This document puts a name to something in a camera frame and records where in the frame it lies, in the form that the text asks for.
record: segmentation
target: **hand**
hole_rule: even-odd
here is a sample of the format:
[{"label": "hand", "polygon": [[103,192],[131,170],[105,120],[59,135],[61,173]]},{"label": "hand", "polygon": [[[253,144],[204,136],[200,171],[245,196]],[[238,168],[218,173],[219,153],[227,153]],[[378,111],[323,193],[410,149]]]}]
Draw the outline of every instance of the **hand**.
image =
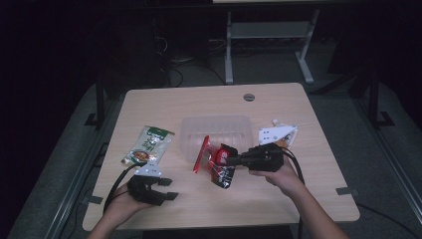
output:
[{"label": "hand", "polygon": [[151,207],[152,205],[134,200],[127,192],[124,184],[115,191],[113,200],[109,204],[103,217],[115,228],[127,221],[136,212]]},{"label": "hand", "polygon": [[276,172],[249,170],[249,173],[256,176],[265,176],[268,182],[278,186],[289,197],[292,197],[295,191],[305,187],[286,156],[284,156],[284,165]]},{"label": "hand", "polygon": [[136,212],[148,207],[152,207],[152,205],[134,200],[127,192],[127,185],[122,185],[115,191],[114,198],[108,205],[105,214],[88,238],[108,238],[120,224],[127,221]]}]

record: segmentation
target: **white mechanical part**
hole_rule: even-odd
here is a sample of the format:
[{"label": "white mechanical part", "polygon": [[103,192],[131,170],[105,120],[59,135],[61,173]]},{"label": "white mechanical part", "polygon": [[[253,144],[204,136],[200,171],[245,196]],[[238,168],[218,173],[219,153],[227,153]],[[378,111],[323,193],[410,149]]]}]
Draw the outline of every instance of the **white mechanical part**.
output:
[{"label": "white mechanical part", "polygon": [[153,177],[160,177],[161,170],[159,169],[158,162],[155,160],[149,161],[143,167],[137,169],[134,172],[135,175],[142,175],[142,176],[153,176]]},{"label": "white mechanical part", "polygon": [[298,134],[298,128],[295,125],[279,123],[276,119],[273,119],[273,125],[275,127],[264,127],[260,129],[259,144],[263,145],[284,139],[288,147],[291,147]]}]

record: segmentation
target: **dark background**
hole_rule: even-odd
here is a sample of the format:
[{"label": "dark background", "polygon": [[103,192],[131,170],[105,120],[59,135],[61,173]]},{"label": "dark background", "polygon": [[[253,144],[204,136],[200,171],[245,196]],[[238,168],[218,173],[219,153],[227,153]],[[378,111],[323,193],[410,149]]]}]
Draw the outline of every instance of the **dark background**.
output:
[{"label": "dark background", "polygon": [[[397,93],[403,108],[422,127],[421,107],[416,104],[419,102],[417,96],[422,90],[422,26],[418,21],[420,10],[420,4],[400,1],[364,7],[325,8],[318,19],[313,40],[334,38],[338,41],[330,69],[333,73],[349,73],[364,65],[367,59],[373,59],[381,82]],[[118,49],[127,50],[127,54],[123,53],[122,56],[126,58],[127,64],[145,62],[145,58],[153,59],[149,62],[153,62],[154,69],[158,71],[157,66],[166,63],[160,62],[153,54],[155,46],[152,30],[156,29],[148,24],[147,20],[151,16],[144,12],[140,20],[135,17],[137,24],[140,22],[139,26],[144,27],[144,30],[133,33],[130,29],[137,29],[138,26],[135,24],[133,27],[133,19],[121,17],[120,13],[108,9],[103,2],[6,0],[1,2],[0,11],[0,96],[3,128],[0,151],[0,237],[4,238],[78,101],[96,82],[96,66],[110,64],[116,67],[112,60],[102,62],[106,59],[104,51],[93,50],[98,39],[102,39],[107,48],[118,44],[118,41],[110,40],[113,37],[107,37],[107,34],[98,35],[99,26],[105,27],[101,29],[103,32],[113,31],[114,37],[127,34],[127,41],[120,38],[120,43],[130,42],[133,36],[146,36],[142,41],[150,46],[150,50],[143,52],[139,59],[129,54],[130,44],[124,45],[126,48],[119,46]],[[126,13],[128,16],[138,15],[132,11]],[[204,49],[208,37],[224,37],[224,17],[224,12],[216,12],[207,18],[201,14],[186,17],[183,13],[166,13],[161,18],[164,22],[159,27],[164,31],[162,34],[168,37],[170,46],[190,51],[195,57],[206,60]],[[143,71],[140,70],[137,74],[143,74]],[[133,77],[122,69],[117,69],[114,73],[116,72],[120,79]],[[119,90],[160,87],[163,79],[156,74],[151,73],[160,79],[158,82],[141,81],[140,85],[131,86],[130,82],[122,80],[124,87]],[[106,82],[109,84],[112,83],[110,79],[112,77],[108,74]],[[119,94],[108,92],[111,96]]]}]

